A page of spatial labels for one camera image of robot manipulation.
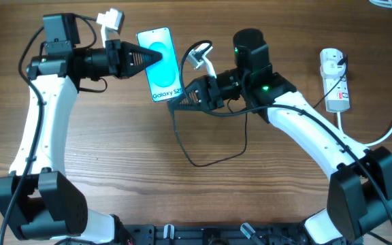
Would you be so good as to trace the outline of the turquoise screen smartphone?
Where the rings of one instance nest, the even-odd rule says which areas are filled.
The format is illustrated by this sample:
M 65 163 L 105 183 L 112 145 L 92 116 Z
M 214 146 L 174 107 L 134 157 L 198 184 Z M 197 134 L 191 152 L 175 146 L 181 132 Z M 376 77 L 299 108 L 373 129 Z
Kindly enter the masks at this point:
M 168 27 L 139 32 L 138 43 L 143 48 L 160 52 L 162 58 L 146 68 L 146 76 L 154 102 L 173 99 L 182 94 L 179 79 L 179 68 L 172 39 Z

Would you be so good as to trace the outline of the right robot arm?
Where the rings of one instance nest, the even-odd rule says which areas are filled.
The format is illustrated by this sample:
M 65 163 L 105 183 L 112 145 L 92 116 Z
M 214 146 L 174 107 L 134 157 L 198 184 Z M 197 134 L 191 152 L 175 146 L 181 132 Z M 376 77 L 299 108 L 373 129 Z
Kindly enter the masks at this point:
M 207 67 L 172 99 L 170 112 L 201 111 L 221 116 L 226 100 L 243 99 L 245 114 L 258 114 L 285 132 L 319 165 L 329 180 L 326 206 L 299 226 L 297 244 L 357 242 L 385 222 L 392 224 L 392 154 L 370 149 L 321 116 L 287 79 L 275 72 L 262 32 L 243 29 L 233 37 L 235 68 L 216 73 L 207 59 L 212 42 L 194 43 L 183 56 Z

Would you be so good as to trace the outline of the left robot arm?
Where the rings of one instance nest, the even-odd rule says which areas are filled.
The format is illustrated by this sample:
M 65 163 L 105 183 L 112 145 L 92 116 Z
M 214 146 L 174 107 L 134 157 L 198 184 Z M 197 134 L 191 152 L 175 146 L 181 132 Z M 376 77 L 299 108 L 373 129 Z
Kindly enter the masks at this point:
M 46 38 L 39 54 L 18 71 L 30 90 L 29 111 L 18 153 L 0 178 L 2 231 L 19 240 L 57 244 L 134 244 L 119 217 L 90 210 L 86 198 L 65 173 L 65 142 L 71 110 L 83 79 L 130 78 L 161 60 L 161 54 L 110 39 L 125 19 L 117 9 L 85 18 L 97 23 L 102 47 L 81 46 L 74 13 L 43 17 Z

